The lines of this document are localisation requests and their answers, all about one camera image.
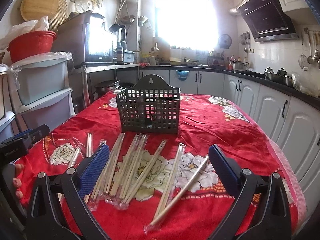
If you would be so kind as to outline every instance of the white flower pattern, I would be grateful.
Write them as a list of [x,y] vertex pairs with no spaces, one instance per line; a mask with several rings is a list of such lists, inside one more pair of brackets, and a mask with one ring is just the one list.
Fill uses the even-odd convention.
[[60,145],[53,151],[53,154],[50,156],[51,165],[69,163],[72,159],[74,152],[75,149],[73,148],[71,143]]
[[215,104],[215,105],[218,104],[222,106],[224,108],[222,112],[229,114],[234,118],[249,122],[247,118],[243,114],[241,114],[241,112],[239,112],[238,109],[236,109],[232,104],[230,104],[228,100],[220,97],[210,97],[208,100],[212,104]]
[[[135,173],[135,180],[140,176],[143,172],[144,168],[147,166],[149,161],[151,160],[152,155],[148,152],[148,150],[144,150],[142,154],[142,159],[140,161],[140,165]],[[153,165],[151,171],[147,175],[143,184],[139,188],[138,192],[135,195],[135,199],[138,201],[145,201],[150,199],[153,196],[154,190],[158,190],[161,193],[164,191],[165,185],[169,178],[170,171],[172,169],[174,159],[167,160],[162,156],[159,156],[156,160],[156,163]],[[120,169],[122,166],[122,162],[118,162],[117,166]]]
[[[196,172],[200,164],[203,162],[204,157],[197,155],[193,156],[188,152],[182,156],[182,160],[178,166],[178,175],[175,181],[175,187],[183,188]],[[196,181],[193,183],[189,191],[195,193],[201,188],[212,187],[218,183],[218,176],[214,171],[211,163],[207,164],[205,169],[200,171]]]
[[111,98],[109,106],[111,106],[113,108],[117,108],[117,99],[116,98]]

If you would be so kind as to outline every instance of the red basket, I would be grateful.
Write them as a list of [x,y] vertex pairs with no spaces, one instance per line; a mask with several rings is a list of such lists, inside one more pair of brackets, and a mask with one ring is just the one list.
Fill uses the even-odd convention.
[[12,63],[33,55],[50,52],[53,40],[57,38],[55,32],[35,31],[18,36],[9,43]]

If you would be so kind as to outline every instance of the cabinet handle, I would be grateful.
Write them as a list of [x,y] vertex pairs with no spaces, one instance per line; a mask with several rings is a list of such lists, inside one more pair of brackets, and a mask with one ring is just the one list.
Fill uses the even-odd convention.
[[282,109],[282,118],[284,118],[284,110],[285,110],[285,105],[288,103],[288,100],[285,101]]

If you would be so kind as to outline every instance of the plastic storage drawer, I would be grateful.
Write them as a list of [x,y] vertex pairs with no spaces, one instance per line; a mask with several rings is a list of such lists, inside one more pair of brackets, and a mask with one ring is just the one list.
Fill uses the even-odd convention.
[[18,72],[20,101],[29,105],[66,88],[67,60],[53,59],[21,66]]

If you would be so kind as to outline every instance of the microwave oven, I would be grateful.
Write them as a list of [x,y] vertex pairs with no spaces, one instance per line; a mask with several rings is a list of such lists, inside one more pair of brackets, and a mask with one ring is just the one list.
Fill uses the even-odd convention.
[[114,62],[114,35],[103,28],[103,16],[83,13],[58,27],[52,51],[70,51],[75,68],[89,63]]

